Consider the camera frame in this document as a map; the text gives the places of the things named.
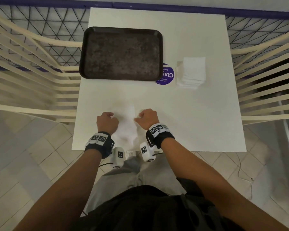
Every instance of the fist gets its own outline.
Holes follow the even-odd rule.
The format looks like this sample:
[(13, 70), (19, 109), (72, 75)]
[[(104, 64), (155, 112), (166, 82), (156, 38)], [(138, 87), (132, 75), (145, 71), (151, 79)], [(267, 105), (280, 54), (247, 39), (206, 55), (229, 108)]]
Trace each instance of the fist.
[(148, 130), (152, 125), (159, 123), (158, 113), (152, 109), (145, 109), (139, 114), (140, 118), (135, 118), (137, 122), (144, 130)]
[(117, 118), (111, 118), (111, 116), (113, 116), (113, 113), (107, 112), (103, 112), (101, 116), (97, 116), (96, 125), (98, 132), (105, 131), (110, 135), (116, 132), (119, 121)]

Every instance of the round sticker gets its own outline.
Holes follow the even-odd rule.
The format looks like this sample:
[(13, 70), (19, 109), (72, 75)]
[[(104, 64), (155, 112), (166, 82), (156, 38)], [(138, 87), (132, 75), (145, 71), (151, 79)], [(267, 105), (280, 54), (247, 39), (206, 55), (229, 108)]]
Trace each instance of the round sticker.
[(158, 81), (156, 81), (157, 84), (159, 85), (166, 85), (169, 84), (174, 78), (174, 72), (173, 69), (171, 67), (164, 67), (163, 68), (163, 77), (161, 79), (159, 79)]

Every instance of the white table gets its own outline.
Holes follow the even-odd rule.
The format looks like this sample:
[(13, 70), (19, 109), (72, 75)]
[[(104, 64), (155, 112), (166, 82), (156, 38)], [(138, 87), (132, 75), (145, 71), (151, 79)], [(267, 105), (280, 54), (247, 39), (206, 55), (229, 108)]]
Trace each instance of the white table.
[[(88, 26), (158, 30), (164, 63), (176, 71), (184, 57), (206, 57), (207, 79), (193, 90), (176, 86), (175, 79), (158, 85), (81, 78), (72, 150), (83, 150), (97, 132), (96, 116), (128, 103), (136, 116), (142, 109), (156, 110), (190, 151), (246, 151), (224, 15), (91, 8)], [(141, 139), (144, 133), (138, 129)], [(125, 151), (139, 151), (138, 143), (114, 140)]]

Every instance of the cable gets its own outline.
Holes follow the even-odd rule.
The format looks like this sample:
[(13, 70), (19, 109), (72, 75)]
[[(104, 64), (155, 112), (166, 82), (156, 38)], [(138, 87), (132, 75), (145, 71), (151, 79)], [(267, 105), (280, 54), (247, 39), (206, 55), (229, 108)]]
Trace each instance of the cable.
[(163, 152), (160, 152), (160, 153), (153, 154), (152, 156), (154, 156), (154, 155), (159, 155), (159, 154), (164, 154), (164, 153), (163, 153)]
[(240, 158), (239, 158), (239, 162), (240, 162), (240, 167), (239, 167), (239, 171), (238, 171), (238, 177), (239, 177), (239, 179), (247, 181), (250, 184), (250, 198), (248, 200), (252, 200), (253, 199), (253, 185), (252, 185), (252, 183), (249, 180), (246, 180), (246, 179), (240, 177), (240, 175), (239, 175), (240, 171), (241, 171), (241, 159)]
[(113, 164), (113, 163), (106, 163), (106, 164), (101, 164), (99, 167), (103, 166), (103, 165), (107, 165), (107, 164)]

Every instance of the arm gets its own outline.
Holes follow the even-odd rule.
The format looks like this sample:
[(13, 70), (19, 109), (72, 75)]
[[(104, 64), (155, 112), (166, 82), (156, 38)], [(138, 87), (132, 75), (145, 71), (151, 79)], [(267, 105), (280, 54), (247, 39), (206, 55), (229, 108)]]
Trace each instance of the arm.
[[(144, 110), (135, 121), (145, 130), (159, 122), (157, 113)], [(246, 231), (289, 230), (263, 210), (244, 198), (213, 167), (203, 162), (173, 138), (161, 144), (167, 161), (176, 177), (197, 183), (206, 199), (213, 202), (220, 214), (234, 221)]]
[[(97, 117), (98, 131), (112, 135), (118, 128), (113, 113)], [(83, 211), (91, 193), (102, 155), (89, 149), (55, 182), (20, 221), (14, 231), (69, 230)]]

